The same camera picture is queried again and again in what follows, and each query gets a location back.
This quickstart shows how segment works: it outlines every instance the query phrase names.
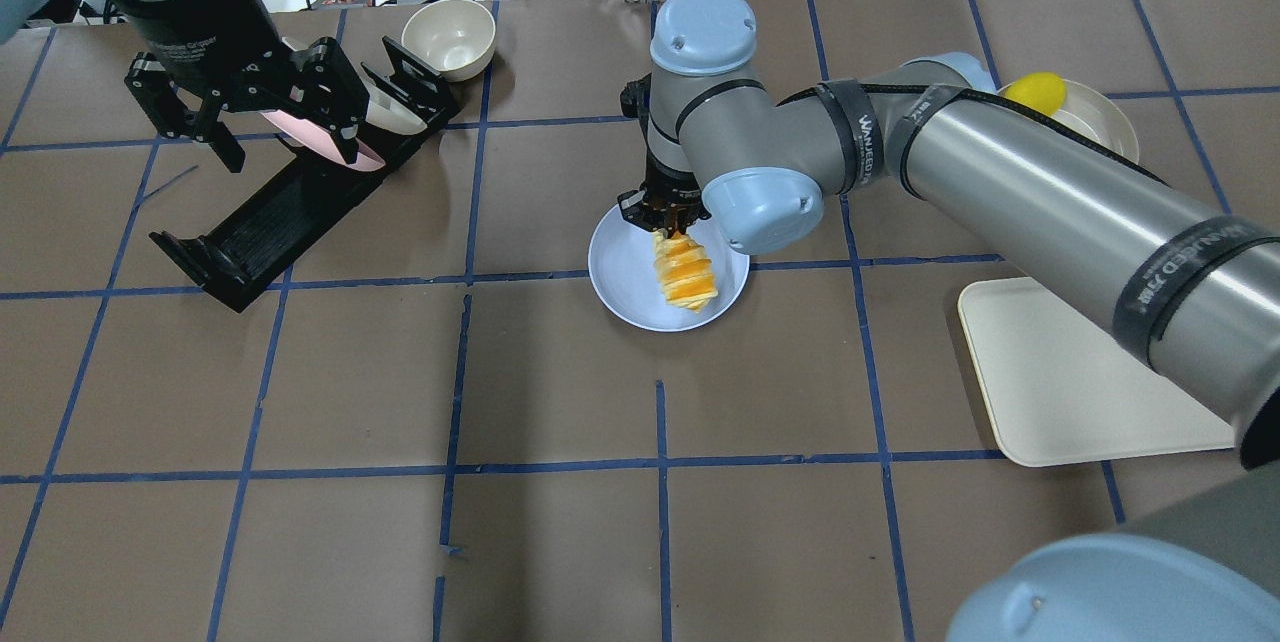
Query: brown table surface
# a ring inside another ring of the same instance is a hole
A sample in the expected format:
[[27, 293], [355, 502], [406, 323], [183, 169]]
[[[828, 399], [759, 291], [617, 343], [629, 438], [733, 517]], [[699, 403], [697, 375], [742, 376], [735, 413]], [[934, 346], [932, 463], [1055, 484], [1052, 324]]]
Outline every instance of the brown table surface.
[[[749, 1], [777, 98], [947, 50], [1053, 69], [1179, 191], [1280, 226], [1275, 0]], [[378, 67], [412, 12], [278, 20]], [[270, 128], [234, 119], [238, 176], [156, 142], [127, 24], [0, 49], [6, 642], [934, 641], [1020, 555], [1239, 474], [1005, 460], [954, 308], [1018, 270], [888, 182], [708, 327], [613, 318], [586, 244], [640, 182], [617, 93], [650, 9], [494, 13], [453, 127], [243, 315], [146, 233], [209, 231], [287, 162]]]

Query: blue joint cap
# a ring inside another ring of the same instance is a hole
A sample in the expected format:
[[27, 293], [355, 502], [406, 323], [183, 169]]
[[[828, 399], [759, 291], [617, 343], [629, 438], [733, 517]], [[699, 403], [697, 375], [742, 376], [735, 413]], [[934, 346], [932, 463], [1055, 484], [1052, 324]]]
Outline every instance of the blue joint cap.
[[755, 13], [746, 0], [667, 0], [658, 9], [649, 58], [667, 72], [710, 77], [755, 54]]
[[973, 87], [973, 90], [988, 92], [988, 95], [996, 95], [996, 79], [991, 75], [991, 72], [987, 72], [982, 67], [978, 58], [974, 58], [974, 55], [969, 52], [948, 51], [946, 54], [931, 55], [931, 58], [915, 58], [909, 63], [902, 64], [902, 67], [915, 61], [933, 61], [950, 67], [952, 72], [964, 77], [965, 83]]
[[728, 171], [703, 187], [703, 205], [732, 249], [768, 254], [809, 235], [822, 221], [822, 188], [786, 168]]

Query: lemon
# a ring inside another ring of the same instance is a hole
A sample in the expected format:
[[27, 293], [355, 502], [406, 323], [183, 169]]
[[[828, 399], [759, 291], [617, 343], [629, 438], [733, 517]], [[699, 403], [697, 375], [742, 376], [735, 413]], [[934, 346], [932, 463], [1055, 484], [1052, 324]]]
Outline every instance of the lemon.
[[1001, 96], [1051, 116], [1066, 101], [1066, 82], [1052, 72], [1032, 72], [1005, 87]]

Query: white tray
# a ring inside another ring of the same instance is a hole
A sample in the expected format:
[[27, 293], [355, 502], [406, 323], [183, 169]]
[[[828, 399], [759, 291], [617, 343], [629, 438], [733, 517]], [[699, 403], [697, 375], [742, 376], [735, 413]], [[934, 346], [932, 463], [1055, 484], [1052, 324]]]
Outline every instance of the white tray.
[[1221, 450], [1230, 425], [1029, 278], [973, 283], [960, 322], [996, 442], [1020, 466]]

